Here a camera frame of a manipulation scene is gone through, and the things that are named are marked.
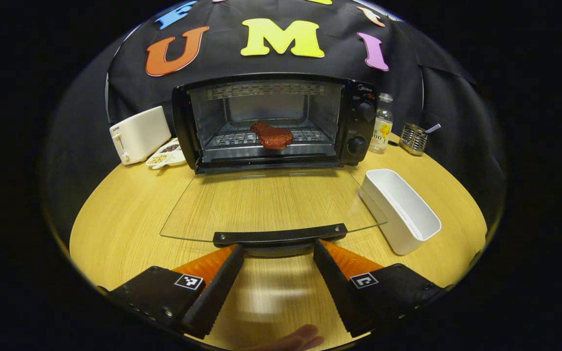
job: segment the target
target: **bottle label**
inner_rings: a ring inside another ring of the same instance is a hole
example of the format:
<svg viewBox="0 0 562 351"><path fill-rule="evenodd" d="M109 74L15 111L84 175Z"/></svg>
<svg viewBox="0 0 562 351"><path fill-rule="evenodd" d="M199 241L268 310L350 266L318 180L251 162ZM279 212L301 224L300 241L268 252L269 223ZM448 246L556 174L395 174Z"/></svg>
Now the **bottle label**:
<svg viewBox="0 0 562 351"><path fill-rule="evenodd" d="M390 132L392 131L392 122L388 120L379 120L374 124L374 132L372 133L372 140L370 140L370 145L386 148L387 141L390 138Z"/></svg>

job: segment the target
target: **spices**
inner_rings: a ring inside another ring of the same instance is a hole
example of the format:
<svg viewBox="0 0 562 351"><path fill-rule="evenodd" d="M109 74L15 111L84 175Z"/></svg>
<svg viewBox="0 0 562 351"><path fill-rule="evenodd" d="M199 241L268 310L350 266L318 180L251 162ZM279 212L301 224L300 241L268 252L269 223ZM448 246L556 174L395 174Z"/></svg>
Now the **spices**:
<svg viewBox="0 0 562 351"><path fill-rule="evenodd" d="M169 151L173 151L175 149L177 149L179 147L179 144L173 144L169 147L167 147L166 149L163 149L162 151L160 151L160 153L167 153Z"/></svg>
<svg viewBox="0 0 562 351"><path fill-rule="evenodd" d="M157 155L151 158L151 161L149 163L151 164L160 163L163 160L166 160L166 158L168 158L168 155Z"/></svg>

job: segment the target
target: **steak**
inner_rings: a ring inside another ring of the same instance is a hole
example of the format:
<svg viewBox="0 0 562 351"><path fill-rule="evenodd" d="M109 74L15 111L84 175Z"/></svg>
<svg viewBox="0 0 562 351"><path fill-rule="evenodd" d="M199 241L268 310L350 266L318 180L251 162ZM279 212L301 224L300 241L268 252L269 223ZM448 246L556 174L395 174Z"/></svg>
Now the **steak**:
<svg viewBox="0 0 562 351"><path fill-rule="evenodd" d="M294 140L291 131L270 127L265 123L257 122L250 129L253 133L259 135L259 142L263 145L264 149L283 150L286 146L292 144L292 140Z"/></svg>

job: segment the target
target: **pink letter i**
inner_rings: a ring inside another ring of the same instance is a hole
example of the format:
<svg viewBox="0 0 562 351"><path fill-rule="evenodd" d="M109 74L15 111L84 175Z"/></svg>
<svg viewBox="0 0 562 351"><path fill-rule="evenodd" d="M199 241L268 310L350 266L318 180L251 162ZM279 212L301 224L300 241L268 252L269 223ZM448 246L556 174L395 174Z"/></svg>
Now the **pink letter i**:
<svg viewBox="0 0 562 351"><path fill-rule="evenodd" d="M366 33L357 33L365 43L365 48L368 51L368 58L366 58L365 63L381 71L389 71L390 67L383 60L383 54L381 53L381 40L368 35Z"/></svg>

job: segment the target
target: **oven control knob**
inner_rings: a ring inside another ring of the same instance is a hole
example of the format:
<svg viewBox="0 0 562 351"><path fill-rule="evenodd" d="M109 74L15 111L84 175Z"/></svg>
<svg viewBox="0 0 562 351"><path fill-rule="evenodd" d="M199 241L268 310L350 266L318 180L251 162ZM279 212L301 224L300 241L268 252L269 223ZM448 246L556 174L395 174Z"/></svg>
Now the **oven control knob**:
<svg viewBox="0 0 562 351"><path fill-rule="evenodd" d="M374 106L370 102L362 102L357 106L357 118L363 119L366 122L372 122L377 113L374 111Z"/></svg>
<svg viewBox="0 0 562 351"><path fill-rule="evenodd" d="M362 136L356 136L348 141L348 151L353 155L365 154L368 151L368 140Z"/></svg>

